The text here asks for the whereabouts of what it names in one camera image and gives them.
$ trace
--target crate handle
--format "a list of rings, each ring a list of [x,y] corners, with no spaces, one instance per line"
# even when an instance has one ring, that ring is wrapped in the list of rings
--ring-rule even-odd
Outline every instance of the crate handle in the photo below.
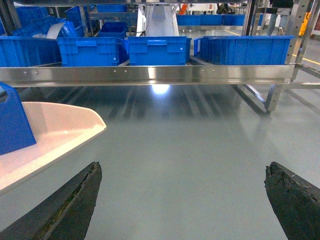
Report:
[[[148,46],[166,46],[167,40],[148,40],[147,45]]]
[[[77,47],[96,47],[96,41],[76,41],[75,42]]]

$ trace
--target blue storage bin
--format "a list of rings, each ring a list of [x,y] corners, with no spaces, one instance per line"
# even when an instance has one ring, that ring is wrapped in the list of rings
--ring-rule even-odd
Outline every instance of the blue storage bin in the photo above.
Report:
[[[0,102],[0,155],[36,144],[18,92],[2,82],[6,91],[5,102]]]
[[[87,11],[87,6],[84,5],[83,6],[83,10],[85,13],[85,19],[87,20],[86,24],[89,27],[89,12]],[[66,18],[68,19],[68,21],[73,22],[73,23],[81,23],[82,19],[81,19],[81,13],[80,13],[80,7],[79,6],[74,6],[66,11],[64,11],[66,14]],[[91,25],[93,28],[95,28],[97,26],[97,22],[96,21],[91,21]]]
[[[100,13],[115,13],[115,12],[126,12],[127,6],[125,4],[98,4],[96,6],[98,12]]]
[[[61,37],[57,41],[64,67],[117,66],[128,59],[120,38]]]
[[[190,59],[190,46],[191,46],[191,40],[192,38],[186,39],[186,52],[185,52],[185,62],[189,62]]]
[[[99,31],[99,37],[124,39],[127,36],[126,22],[106,22]]]
[[[131,66],[186,64],[186,36],[130,36],[128,40]]]
[[[49,12],[44,6],[21,6],[16,8],[16,13],[22,27],[26,27],[39,19],[49,16]]]
[[[209,38],[211,61],[219,65],[283,65],[294,36]]]
[[[244,14],[223,14],[224,26],[243,26],[245,22]]]
[[[40,19],[31,25],[13,31],[12,34],[14,36],[20,37],[33,37],[37,34],[47,35],[50,27],[58,23],[64,23],[58,37],[74,38],[78,36],[72,22],[53,16],[48,16],[46,18]]]
[[[0,67],[30,67],[61,62],[56,40],[0,36]]]
[[[223,16],[222,15],[200,15],[200,24],[201,25],[212,25],[220,26],[222,25]]]
[[[204,36],[194,39],[194,52],[193,55],[197,58],[203,59],[205,61],[211,60],[211,48],[209,46],[209,39],[214,38],[214,36]]]
[[[179,26],[201,25],[201,15],[177,15],[176,20]]]

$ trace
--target stainless steel shelf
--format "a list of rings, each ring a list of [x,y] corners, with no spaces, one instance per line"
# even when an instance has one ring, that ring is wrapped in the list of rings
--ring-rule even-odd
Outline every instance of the stainless steel shelf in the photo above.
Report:
[[[150,84],[286,84],[294,65],[184,65],[112,67],[3,67],[13,87]]]
[[[212,3],[242,3],[245,0],[15,0],[23,5],[36,6],[78,6],[84,4],[156,4],[156,3],[180,3],[180,4],[212,4]]]

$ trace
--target white machine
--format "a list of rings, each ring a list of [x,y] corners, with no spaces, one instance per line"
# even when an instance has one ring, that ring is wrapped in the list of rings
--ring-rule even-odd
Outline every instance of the white machine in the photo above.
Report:
[[[179,36],[177,4],[141,4],[138,9],[137,36]]]

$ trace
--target steel frame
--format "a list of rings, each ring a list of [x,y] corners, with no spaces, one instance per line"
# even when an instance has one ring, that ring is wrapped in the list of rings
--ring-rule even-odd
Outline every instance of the steel frame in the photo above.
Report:
[[[33,4],[39,6],[79,6],[88,4],[87,0],[18,0],[22,4]],[[106,3],[105,0],[95,0],[96,3]],[[146,0],[138,3],[157,3],[155,0]],[[191,3],[194,0],[161,0],[162,3]],[[221,0],[197,0],[197,3],[221,3]],[[107,3],[129,3],[127,0],[111,0]],[[12,7],[12,0],[0,0],[1,6],[8,6],[7,16],[5,11],[0,11],[4,18],[5,27],[9,30],[17,28],[19,24],[15,19],[16,12]],[[294,6],[289,17],[286,34],[298,37],[309,0],[294,0]],[[301,43],[297,38],[290,43],[286,65],[277,66],[217,66],[201,60],[191,58],[186,66],[116,66],[116,67],[11,67],[0,68],[0,81],[14,87],[58,87],[58,86],[100,86],[100,85],[150,85],[150,84],[229,84],[243,85],[253,94],[266,109],[267,112],[274,111],[283,86],[285,88],[320,88],[320,83],[293,82],[298,70],[305,71],[313,76],[320,77],[320,73],[310,67],[301,64],[305,53],[308,39],[315,26],[320,4],[314,0],[311,17],[307,30]],[[242,35],[256,35],[259,27],[259,14],[268,13],[268,0],[249,0],[246,8],[245,23],[242,26],[180,26],[181,30],[223,30],[242,29]],[[90,12],[90,18],[114,18],[112,14],[101,14]],[[290,64],[295,45],[299,45],[299,51],[295,64]],[[270,84],[266,99],[257,91],[252,84]]]

